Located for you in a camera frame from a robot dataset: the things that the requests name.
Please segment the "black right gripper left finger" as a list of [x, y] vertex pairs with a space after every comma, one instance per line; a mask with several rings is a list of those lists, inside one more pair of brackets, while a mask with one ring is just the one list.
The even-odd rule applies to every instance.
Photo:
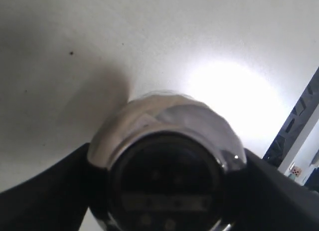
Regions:
[[105, 172], [85, 143], [37, 176], [0, 194], [2, 231], [77, 231], [87, 209], [105, 214]]

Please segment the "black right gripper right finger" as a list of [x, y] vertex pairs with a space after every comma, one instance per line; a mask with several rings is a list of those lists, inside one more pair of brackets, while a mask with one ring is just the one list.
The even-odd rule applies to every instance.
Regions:
[[226, 176], [232, 231], [317, 231], [319, 196], [245, 150], [247, 164]]

